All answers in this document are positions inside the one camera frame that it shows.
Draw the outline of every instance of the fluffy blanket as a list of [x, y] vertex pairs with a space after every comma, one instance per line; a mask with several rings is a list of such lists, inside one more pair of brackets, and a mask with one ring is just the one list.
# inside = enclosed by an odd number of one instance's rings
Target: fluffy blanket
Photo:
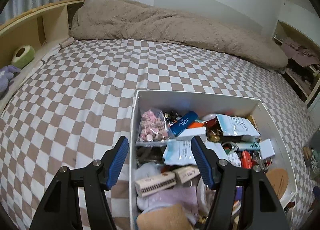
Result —
[[157, 8], [130, 0], [86, 0], [73, 18], [75, 39], [139, 39], [180, 43], [228, 53], [281, 69], [284, 52], [262, 36], [188, 12]]

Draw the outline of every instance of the metal bolt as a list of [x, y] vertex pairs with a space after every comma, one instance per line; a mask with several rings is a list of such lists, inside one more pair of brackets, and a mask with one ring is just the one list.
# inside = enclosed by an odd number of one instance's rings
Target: metal bolt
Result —
[[221, 166], [226, 166], [228, 164], [228, 161], [226, 161], [225, 159], [220, 159], [218, 162]]
[[255, 172], [260, 172], [260, 171], [261, 171], [261, 168], [260, 168], [259, 166], [257, 166], [257, 165], [254, 165], [254, 166], [253, 166], [253, 170], [254, 170]]
[[92, 165], [94, 165], [96, 167], [100, 166], [100, 164], [101, 164], [101, 160], [99, 160], [99, 159], [95, 159], [94, 161], [92, 161]]
[[68, 170], [68, 167], [67, 167], [67, 166], [62, 166], [61, 168], [59, 168], [59, 171], [60, 171], [61, 173], [65, 173], [67, 170]]

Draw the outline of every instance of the bag of pink candy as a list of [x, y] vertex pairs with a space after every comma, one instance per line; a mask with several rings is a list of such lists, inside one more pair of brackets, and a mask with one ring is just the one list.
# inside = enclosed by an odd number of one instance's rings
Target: bag of pink candy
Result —
[[151, 108], [141, 112], [137, 146], [165, 146], [170, 139], [175, 139], [175, 136], [161, 110]]

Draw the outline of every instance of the brown and white checkered pattern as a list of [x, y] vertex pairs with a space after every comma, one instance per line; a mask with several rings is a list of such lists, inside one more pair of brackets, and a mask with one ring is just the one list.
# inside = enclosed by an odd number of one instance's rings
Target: brown and white checkered pattern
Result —
[[[137, 40], [76, 41], [43, 65], [0, 119], [1, 203], [28, 229], [60, 166], [84, 167], [129, 137], [137, 89], [259, 98], [286, 144], [298, 184], [293, 226], [312, 202], [301, 147], [315, 131], [307, 109], [280, 74], [239, 58], [184, 45]], [[129, 227], [128, 162], [106, 193], [116, 224]], [[84, 229], [89, 229], [79, 191]]]

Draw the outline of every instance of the wooden bed frame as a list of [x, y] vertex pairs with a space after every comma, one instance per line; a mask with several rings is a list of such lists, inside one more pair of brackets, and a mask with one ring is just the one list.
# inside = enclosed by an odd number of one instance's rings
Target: wooden bed frame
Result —
[[31, 45], [36, 51], [34, 60], [14, 78], [13, 84], [0, 100], [0, 114], [43, 56], [69, 37], [72, 18], [83, 3], [84, 0], [50, 3], [26, 11], [0, 26], [0, 68], [10, 65], [14, 51], [21, 45]]

